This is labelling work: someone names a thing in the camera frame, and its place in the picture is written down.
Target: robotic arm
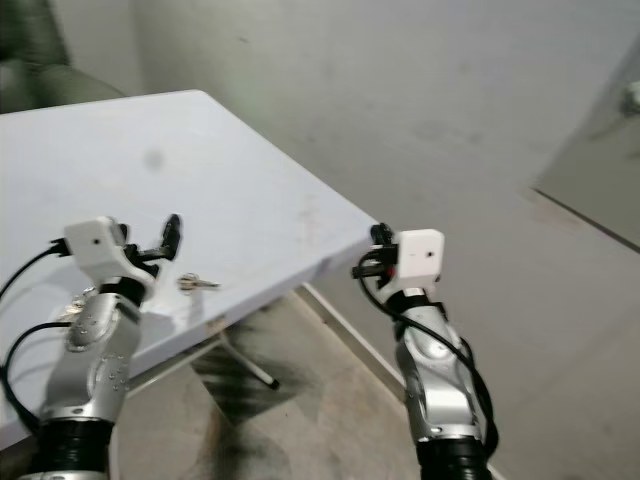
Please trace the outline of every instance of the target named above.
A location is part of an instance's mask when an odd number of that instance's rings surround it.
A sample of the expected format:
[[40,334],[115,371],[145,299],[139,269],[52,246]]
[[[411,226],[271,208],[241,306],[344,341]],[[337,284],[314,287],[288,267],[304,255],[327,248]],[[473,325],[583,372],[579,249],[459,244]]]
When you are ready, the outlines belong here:
[[[161,245],[152,250],[126,244],[127,233],[126,226],[101,217],[67,227],[65,237],[54,242],[55,253],[73,255],[98,293],[69,329],[47,386],[38,453],[21,480],[107,478],[111,430],[140,340],[139,309],[153,295],[160,269],[148,262],[176,256],[180,219],[170,217]],[[491,397],[469,345],[448,322],[444,306],[432,301],[444,236],[417,230],[394,237],[385,224],[372,227],[371,236],[374,246],[352,276],[394,322],[396,358],[405,379],[421,476],[491,480],[487,461],[498,445]],[[376,294],[369,290],[367,277],[377,279]]]
[[[444,236],[436,230],[395,235],[372,227],[374,246],[352,270],[371,302],[394,321],[396,359],[423,479],[491,480],[487,460],[498,431],[491,398],[468,344],[433,302]],[[378,279],[377,294],[366,277]],[[477,407],[484,414],[485,433]]]
[[172,215],[160,247],[127,245],[128,228],[100,217],[65,229],[64,245],[98,293],[70,327],[47,385],[38,453],[21,480],[104,480],[107,447],[128,391],[129,363],[140,341],[140,306],[153,295],[160,267],[180,243]]

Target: white folding table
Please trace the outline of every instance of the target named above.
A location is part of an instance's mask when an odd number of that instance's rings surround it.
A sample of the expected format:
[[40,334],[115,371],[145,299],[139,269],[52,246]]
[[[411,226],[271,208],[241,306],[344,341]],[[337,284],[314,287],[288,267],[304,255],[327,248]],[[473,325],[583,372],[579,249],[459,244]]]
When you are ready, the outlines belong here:
[[[352,259],[373,223],[198,91],[2,115],[0,162],[2,283],[67,224],[113,216],[149,247],[169,214],[182,216],[178,257],[144,305],[133,376]],[[176,280],[186,272],[222,287],[184,295]],[[32,267],[0,302],[2,357],[88,286],[71,258]],[[62,347],[62,332],[48,332],[27,341],[11,368],[34,411]],[[2,399],[0,448],[25,435]]]

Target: floor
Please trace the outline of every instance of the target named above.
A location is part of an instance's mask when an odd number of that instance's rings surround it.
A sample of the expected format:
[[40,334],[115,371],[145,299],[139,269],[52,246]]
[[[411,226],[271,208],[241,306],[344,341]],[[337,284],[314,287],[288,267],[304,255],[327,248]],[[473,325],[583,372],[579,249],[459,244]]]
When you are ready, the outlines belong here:
[[229,337],[280,389],[222,349],[151,385],[119,422],[125,480],[417,478],[404,406],[297,297]]

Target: table leg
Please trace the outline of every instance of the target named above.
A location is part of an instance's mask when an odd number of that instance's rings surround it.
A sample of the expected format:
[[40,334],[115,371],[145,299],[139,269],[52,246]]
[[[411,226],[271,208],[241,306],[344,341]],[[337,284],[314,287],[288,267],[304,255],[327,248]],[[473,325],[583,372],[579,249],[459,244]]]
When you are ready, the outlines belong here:
[[220,339],[220,345],[225,351],[231,355],[240,365],[249,370],[252,375],[254,375],[258,380],[264,383],[266,386],[273,390],[277,390],[280,387],[280,382],[269,375],[267,372],[262,370],[258,365],[253,363],[247,357],[242,355],[238,350],[236,350],[233,345],[229,342],[229,338],[227,334],[224,332],[220,332],[218,334],[218,338]]

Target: key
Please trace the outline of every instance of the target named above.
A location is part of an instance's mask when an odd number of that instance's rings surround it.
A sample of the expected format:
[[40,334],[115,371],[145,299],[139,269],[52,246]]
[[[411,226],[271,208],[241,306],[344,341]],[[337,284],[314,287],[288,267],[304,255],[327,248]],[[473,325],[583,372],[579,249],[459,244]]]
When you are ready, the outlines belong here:
[[178,279],[178,288],[183,292],[191,292],[197,288],[217,288],[218,282],[200,280],[195,273],[185,273]]

